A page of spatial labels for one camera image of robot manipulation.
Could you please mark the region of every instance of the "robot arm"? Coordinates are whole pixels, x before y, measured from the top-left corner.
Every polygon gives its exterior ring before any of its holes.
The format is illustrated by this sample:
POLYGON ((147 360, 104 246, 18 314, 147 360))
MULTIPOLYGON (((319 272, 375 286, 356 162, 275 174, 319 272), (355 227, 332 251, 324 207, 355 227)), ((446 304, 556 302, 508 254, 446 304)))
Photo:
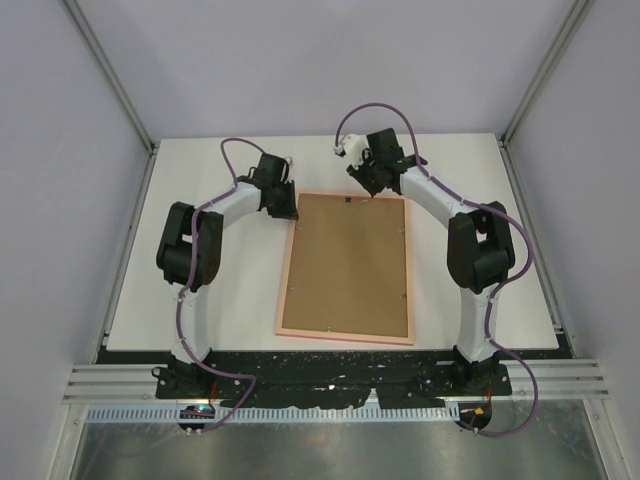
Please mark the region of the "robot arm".
MULTIPOLYGON (((472 368, 491 363, 496 349, 485 338, 484 323, 493 288, 507 277, 515 263, 511 234, 506 221, 462 204, 428 178, 416 165, 415 156, 406 157, 392 129, 366 137, 347 135, 335 153, 350 165, 347 173, 375 196, 385 188, 415 201, 448 229, 447 266, 460 286, 460 335, 454 352, 472 368), (479 241, 477 232, 486 235, 479 241)), ((426 167, 426 161, 420 159, 426 167)), ((505 211, 498 202, 489 204, 505 211)), ((489 331, 493 335, 497 296, 489 331)))
MULTIPOLYGON (((207 311, 207 297, 220 267, 223 231, 263 208, 274 218, 297 219, 295 186, 287 180, 288 175, 285 159, 265 153, 257 168, 238 178, 231 195, 205 208, 198 217, 198 261, 193 285, 182 299, 182 329, 199 360, 204 360, 211 348, 205 320, 215 313, 207 311)), ((191 235, 194 210, 193 205, 181 202, 171 206, 156 256, 156 264, 163 270, 176 301, 189 277, 192 245, 185 236, 191 235)), ((191 363, 177 333, 171 353, 177 360, 191 363)))

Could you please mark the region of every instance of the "white table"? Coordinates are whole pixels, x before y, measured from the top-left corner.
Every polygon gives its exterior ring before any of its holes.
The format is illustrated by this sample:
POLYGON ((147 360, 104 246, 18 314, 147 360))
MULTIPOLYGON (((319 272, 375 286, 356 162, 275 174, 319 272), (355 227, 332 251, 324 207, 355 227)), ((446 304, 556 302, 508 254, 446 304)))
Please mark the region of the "white table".
MULTIPOLYGON (((170 350, 175 303, 155 265, 160 236, 176 201, 198 204, 229 187, 220 154, 221 139, 163 140, 154 167, 131 258, 111 328, 109 350, 170 350)), ((329 136, 253 138, 267 152, 291 156, 296 188, 364 193, 333 155, 329 136)), ((411 153, 407 136, 400 136, 411 153)), ((490 134, 419 135, 423 158, 438 177, 469 198, 499 200, 519 218, 496 140, 490 134)), ((259 153, 229 144, 238 175, 257 165, 259 153)), ((209 318, 216 350, 372 350, 449 349, 460 325, 460 293, 446 266, 447 232, 415 206, 416 342, 412 347, 279 337, 274 334, 288 222, 266 211, 249 215, 225 230, 222 265, 210 302, 220 302, 221 318, 209 318)), ((524 242, 512 230, 516 269, 526 257, 524 242)), ((534 269, 507 286, 500 296, 496 338, 512 348, 557 348, 553 325, 534 269)))

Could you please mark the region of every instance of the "purple cable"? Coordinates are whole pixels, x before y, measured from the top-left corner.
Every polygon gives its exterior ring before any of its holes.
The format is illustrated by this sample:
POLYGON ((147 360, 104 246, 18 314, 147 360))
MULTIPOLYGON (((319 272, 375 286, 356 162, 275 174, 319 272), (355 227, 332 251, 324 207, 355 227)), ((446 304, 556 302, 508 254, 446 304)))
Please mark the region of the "purple cable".
MULTIPOLYGON (((233 379, 236 379, 236 380, 251 380, 251 383, 249 384, 249 388, 247 388, 247 390, 244 392, 244 394, 242 395, 240 400, 238 400, 238 403, 236 403, 234 405, 234 407, 231 410, 229 410, 229 412, 224 417, 222 417, 220 420, 218 420, 215 423, 212 423, 210 425, 205 426, 202 429, 203 433, 204 432, 209 432, 211 430, 215 430, 217 428, 220 428, 236 412, 236 410, 238 410, 238 408, 240 408, 244 404, 244 402, 247 400, 247 398, 249 398, 249 395, 251 395, 251 392, 253 391, 253 388, 256 385, 256 381, 258 380, 258 378, 255 375, 227 373, 227 372, 223 372, 221 370, 216 370, 215 368, 212 368, 212 367, 202 363, 200 361, 200 359, 198 359, 198 357, 196 357, 196 355, 193 353, 193 350, 191 349, 191 347, 187 343, 187 340, 184 338, 184 332, 182 330, 182 318, 181 318, 182 302, 184 300, 185 293, 189 290, 189 288, 191 288, 191 285, 193 285, 193 281, 194 281, 195 275, 196 275, 196 263, 197 263, 197 258, 198 258, 198 242, 197 242, 197 240, 198 240, 198 230, 197 230, 196 224, 197 224, 198 215, 205 208, 208 208, 208 207, 214 205, 215 203, 219 202, 220 200, 223 200, 223 199, 229 197, 238 188, 238 177, 236 176, 236 172, 233 170, 233 166, 231 165, 231 162, 229 161, 229 157, 227 156, 227 152, 226 152, 226 150, 224 148, 225 145, 227 143, 230 143, 230 142, 246 143, 247 145, 251 145, 252 147, 256 148, 261 153, 265 153, 265 151, 262 149, 262 147, 260 147, 259 145, 253 143, 252 141, 246 140, 244 138, 230 137, 230 138, 225 138, 222 142, 220 142, 220 150, 222 151, 222 157, 224 158, 224 161, 227 164, 227 168, 229 169, 229 173, 231 173, 231 178, 233 179, 233 187, 230 188, 229 190, 227 190, 226 192, 224 192, 222 195, 217 196, 213 200, 209 200, 208 202, 205 202, 204 204, 200 205, 198 208, 195 209, 195 211, 193 212, 193 216, 191 217, 191 239, 192 239, 191 265, 189 267, 189 278, 187 280, 187 283, 182 289, 180 289, 180 292, 178 293, 178 306, 176 307, 176 331, 178 332, 178 338, 180 338, 180 343, 182 344, 182 348, 184 348, 185 352, 187 352, 187 355, 189 355, 189 357, 193 360, 193 362, 196 365, 198 365, 200 368, 202 368, 203 370, 206 370, 209 373, 213 373, 214 375, 218 375, 220 377, 233 378, 233 379)), ((97 460, 98 454, 101 451, 107 453, 108 455, 111 455, 111 456, 114 456, 114 457, 118 457, 118 458, 135 458, 135 457, 139 457, 141 455, 144 455, 144 454, 150 452, 151 450, 159 447, 160 445, 163 445, 163 444, 167 443, 169 440, 172 440, 173 438, 181 435, 181 433, 182 432, 178 432, 178 433, 175 433, 175 434, 172 434, 172 435, 167 435, 166 437, 161 438, 160 440, 158 440, 157 442, 155 442, 155 443, 151 444, 150 446, 144 448, 143 450, 140 450, 140 451, 135 452, 135 453, 120 453, 120 452, 112 452, 112 451, 108 450, 104 446, 105 441, 106 441, 106 435, 104 435, 98 441, 98 445, 96 446, 95 451, 91 455, 91 458, 89 459, 89 462, 87 463, 87 466, 85 467, 85 471, 84 471, 81 479, 84 480, 85 478, 87 478, 87 475, 89 474, 89 471, 91 470, 91 467, 93 466, 93 464, 97 460)))
POLYGON ((400 110, 398 110, 396 107, 394 107, 392 105, 388 105, 386 103, 372 102, 372 103, 365 103, 364 105, 360 105, 359 107, 356 107, 353 110, 351 110, 342 119, 342 121, 340 122, 340 125, 338 125, 338 129, 336 131, 336 137, 335 137, 335 146, 336 147, 339 146, 340 133, 341 133, 342 127, 344 126, 346 121, 354 113, 359 112, 360 110, 364 110, 365 108, 370 108, 370 107, 380 107, 380 108, 385 108, 387 110, 391 110, 392 112, 395 112, 396 114, 398 114, 398 116, 404 121, 404 124, 406 125, 407 130, 409 132, 409 136, 411 138, 411 143, 413 144, 413 151, 414 151, 415 157, 416 157, 416 166, 425 175, 425 177, 427 177, 428 179, 433 181, 433 183, 435 185, 437 185, 438 188, 440 188, 442 191, 444 191, 445 193, 447 193, 448 195, 453 197, 456 201, 462 202, 464 205, 467 205, 468 207, 484 210, 485 212, 489 212, 489 213, 491 213, 493 215, 496 215, 496 216, 506 220, 507 222, 509 222, 509 224, 511 224, 518 231, 518 233, 522 236, 522 238, 524 239, 524 242, 527 245, 527 261, 525 262, 525 264, 522 267, 522 269, 518 273, 513 275, 512 277, 509 277, 504 282, 498 284, 498 286, 496 288, 494 288, 491 291, 491 294, 489 295, 489 300, 490 301, 489 301, 489 303, 487 305, 487 310, 485 312, 485 317, 484 317, 484 336, 489 341, 489 343, 491 345, 493 345, 495 348, 497 348, 498 350, 504 352, 506 355, 510 356, 511 358, 516 360, 518 363, 520 363, 520 365, 522 365, 522 367, 529 374, 529 377, 531 377, 531 383, 533 384, 533 405, 531 406, 531 412, 529 413, 529 416, 527 417, 527 419, 524 422, 522 422, 522 424, 520 424, 520 426, 518 426, 518 427, 516 427, 516 428, 514 428, 512 430, 507 430, 505 432, 491 432, 491 431, 485 431, 485 430, 475 430, 471 425, 460 421, 460 424, 463 427, 465 427, 466 429, 474 431, 478 435, 482 435, 482 436, 485 436, 485 437, 498 438, 498 437, 506 437, 506 436, 509 436, 509 435, 514 435, 516 433, 519 433, 522 430, 524 430, 531 423, 531 421, 533 420, 533 418, 535 417, 535 415, 536 415, 536 413, 538 411, 538 382, 537 382, 536 377, 535 377, 535 375, 533 373, 533 370, 531 370, 531 367, 529 367, 529 365, 527 365, 527 363, 522 358, 520 358, 518 355, 516 355, 513 351, 509 350, 508 348, 503 347, 502 345, 500 345, 498 342, 496 342, 491 337, 489 324, 490 324, 490 320, 491 320, 491 310, 493 309, 493 303, 491 302, 491 300, 493 300, 495 298, 495 296, 498 294, 498 292, 500 290, 502 290, 506 285, 510 284, 511 282, 514 282, 514 281, 518 280, 525 273, 527 273, 527 271, 531 268, 531 265, 533 264, 533 244, 531 243, 531 238, 529 238, 529 235, 527 234, 525 229, 518 222, 516 222, 512 217, 507 215, 506 213, 501 212, 500 210, 496 210, 495 208, 489 207, 487 205, 482 205, 480 203, 472 202, 471 200, 466 200, 461 195, 458 195, 456 192, 451 190, 447 185, 445 185, 439 179, 437 179, 436 177, 430 175, 429 171, 425 168, 424 165, 422 165, 422 162, 418 161, 418 159, 420 158, 420 155, 418 154, 418 141, 416 139, 416 134, 415 134, 415 132, 413 130, 413 127, 411 126, 411 123, 409 122, 409 119, 406 117, 406 115, 404 113, 402 113, 400 110))
POLYGON ((220 150, 222 151, 222 157, 224 158, 224 161, 227 164, 227 168, 231 173, 231 177, 233 178, 233 187, 227 190, 222 195, 217 196, 213 200, 209 200, 208 202, 205 202, 202 205, 200 205, 198 208, 195 209, 191 217, 191 266, 189 267, 189 278, 187 279, 187 283, 185 284, 184 287, 180 289, 180 292, 178 293, 178 306, 176 307, 176 331, 178 332, 178 338, 180 339, 182 348, 184 348, 185 352, 187 352, 187 355, 189 355, 189 358, 193 360, 193 363, 198 365, 200 368, 202 368, 206 372, 212 373, 214 375, 218 375, 220 377, 232 378, 235 380, 251 380, 251 384, 249 385, 247 390, 244 392, 242 397, 240 397, 240 400, 238 400, 238 403, 236 403, 234 407, 231 410, 229 410, 229 412, 220 420, 204 427, 204 429, 202 430, 203 432, 209 432, 211 430, 215 430, 216 428, 221 427, 236 412, 236 410, 238 410, 238 408, 240 408, 242 404, 244 404, 247 398, 249 398, 249 395, 251 395, 251 392, 253 391, 253 388, 255 387, 256 381, 257 381, 257 377, 255 375, 246 375, 241 373, 227 373, 202 363, 200 359, 196 357, 196 355, 193 353, 193 350, 187 343, 187 340, 184 337, 184 332, 182 330, 182 318, 181 318, 182 302, 184 300, 185 293, 191 288, 191 285, 193 285, 193 281, 196 276, 196 263, 198 262, 198 229, 197 229, 198 215, 200 215, 200 213, 205 208, 209 208, 215 203, 219 202, 220 200, 223 200, 229 197, 230 195, 232 195, 233 192, 235 192, 236 189, 238 188, 238 178, 236 177, 236 172, 233 170, 233 167, 231 166, 231 162, 229 161, 229 157, 227 156, 227 152, 225 151, 225 148, 224 148, 224 146, 229 142, 246 143, 247 145, 251 145, 252 147, 258 149, 261 153, 265 153, 265 151, 260 146, 256 145, 255 143, 249 140, 245 140, 244 138, 236 138, 236 137, 225 138, 220 143, 220 150))

